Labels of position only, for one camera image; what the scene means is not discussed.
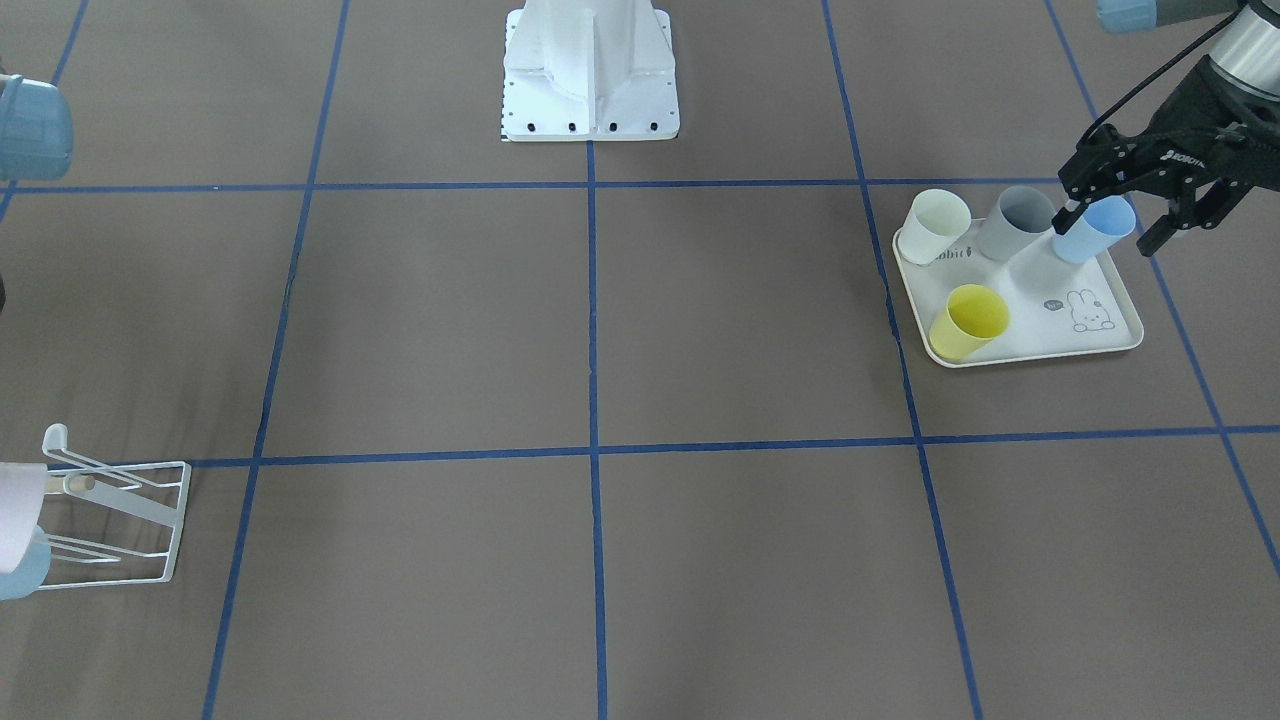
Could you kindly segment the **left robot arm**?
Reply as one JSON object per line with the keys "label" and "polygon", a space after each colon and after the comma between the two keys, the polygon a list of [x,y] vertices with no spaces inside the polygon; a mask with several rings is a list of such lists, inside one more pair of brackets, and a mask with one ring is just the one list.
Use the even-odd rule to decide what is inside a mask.
{"label": "left robot arm", "polygon": [[1155,255],[1176,234],[1212,229],[1257,188],[1277,188],[1277,4],[1275,1],[1100,1],[1100,24],[1135,33],[1206,17],[1213,24],[1161,65],[1196,64],[1149,118],[1126,135],[1102,113],[1059,170],[1068,201],[1057,240],[1098,220],[1110,200],[1147,193],[1167,211],[1139,238]]}

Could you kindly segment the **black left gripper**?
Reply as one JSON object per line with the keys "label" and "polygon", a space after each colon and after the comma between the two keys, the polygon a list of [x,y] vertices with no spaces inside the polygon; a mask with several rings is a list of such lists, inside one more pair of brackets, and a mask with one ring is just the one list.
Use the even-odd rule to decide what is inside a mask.
{"label": "black left gripper", "polygon": [[1084,133],[1059,170],[1069,199],[1052,228],[1066,234],[1085,199],[1132,191],[1170,199],[1167,213],[1137,241],[1140,255],[1152,258],[1178,233],[1219,227],[1245,187],[1277,190],[1277,100],[1201,60],[1142,132],[1098,122]]}

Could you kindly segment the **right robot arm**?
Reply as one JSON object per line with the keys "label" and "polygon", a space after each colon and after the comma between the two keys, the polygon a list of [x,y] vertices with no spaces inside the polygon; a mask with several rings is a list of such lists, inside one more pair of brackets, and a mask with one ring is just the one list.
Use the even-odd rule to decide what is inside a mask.
{"label": "right robot arm", "polygon": [[74,131],[60,88],[1,76],[1,179],[58,181],[70,169]]}

